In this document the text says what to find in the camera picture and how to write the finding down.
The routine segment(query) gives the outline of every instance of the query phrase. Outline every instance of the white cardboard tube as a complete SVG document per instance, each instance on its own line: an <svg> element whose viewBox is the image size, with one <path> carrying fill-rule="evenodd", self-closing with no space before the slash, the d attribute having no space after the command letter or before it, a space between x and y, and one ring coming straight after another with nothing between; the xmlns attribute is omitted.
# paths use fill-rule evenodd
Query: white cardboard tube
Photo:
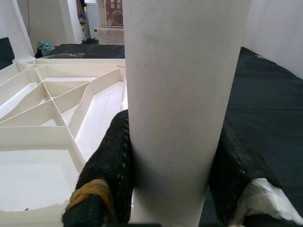
<svg viewBox="0 0 303 227"><path fill-rule="evenodd" d="M134 220L198 226L249 0L127 0Z"/></svg>

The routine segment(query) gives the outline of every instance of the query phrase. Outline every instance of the poster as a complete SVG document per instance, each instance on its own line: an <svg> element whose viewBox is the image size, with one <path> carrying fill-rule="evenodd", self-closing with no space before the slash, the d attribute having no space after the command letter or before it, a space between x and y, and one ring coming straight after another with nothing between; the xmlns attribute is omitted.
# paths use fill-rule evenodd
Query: poster
<svg viewBox="0 0 303 227"><path fill-rule="evenodd" d="M106 26L123 27L122 0L106 0Z"/></svg>

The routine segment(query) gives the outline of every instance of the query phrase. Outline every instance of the white foam board maze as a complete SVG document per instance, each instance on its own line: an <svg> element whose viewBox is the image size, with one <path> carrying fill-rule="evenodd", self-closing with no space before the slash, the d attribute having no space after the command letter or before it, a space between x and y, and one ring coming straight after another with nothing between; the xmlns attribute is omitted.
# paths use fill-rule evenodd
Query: white foam board maze
<svg viewBox="0 0 303 227"><path fill-rule="evenodd" d="M0 71L0 226L62 226L79 173L125 109L125 71L124 60L84 59Z"/></svg>

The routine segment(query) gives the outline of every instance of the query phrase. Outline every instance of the black knit fabric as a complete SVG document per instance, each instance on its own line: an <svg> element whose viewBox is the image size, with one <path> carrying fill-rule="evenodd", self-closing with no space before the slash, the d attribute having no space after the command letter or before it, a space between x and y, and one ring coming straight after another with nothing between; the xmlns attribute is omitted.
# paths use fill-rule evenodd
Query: black knit fabric
<svg viewBox="0 0 303 227"><path fill-rule="evenodd" d="M76 189L94 179L104 179L109 184L118 222L127 223L134 188L127 110L113 118L99 148L84 166ZM64 227L100 227L111 223L112 219L101 198L90 195L65 212L62 222Z"/></svg>
<svg viewBox="0 0 303 227"><path fill-rule="evenodd" d="M225 226L233 218L244 188L257 178L281 187L264 158L239 137L225 118L209 179L217 217Z"/></svg>

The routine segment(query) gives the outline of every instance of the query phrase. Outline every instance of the yellow rubber band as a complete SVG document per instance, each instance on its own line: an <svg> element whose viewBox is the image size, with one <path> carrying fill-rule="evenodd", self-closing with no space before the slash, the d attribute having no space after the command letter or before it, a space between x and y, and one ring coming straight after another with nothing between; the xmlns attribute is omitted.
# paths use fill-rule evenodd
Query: yellow rubber band
<svg viewBox="0 0 303 227"><path fill-rule="evenodd" d="M81 188L75 190L71 195L70 203L65 208L65 211L68 211L73 206L81 203L87 199L89 195L100 196L109 214L112 216L113 220L117 222L118 219L115 213L112 192L108 183L102 179L92 180L91 182L83 185Z"/></svg>

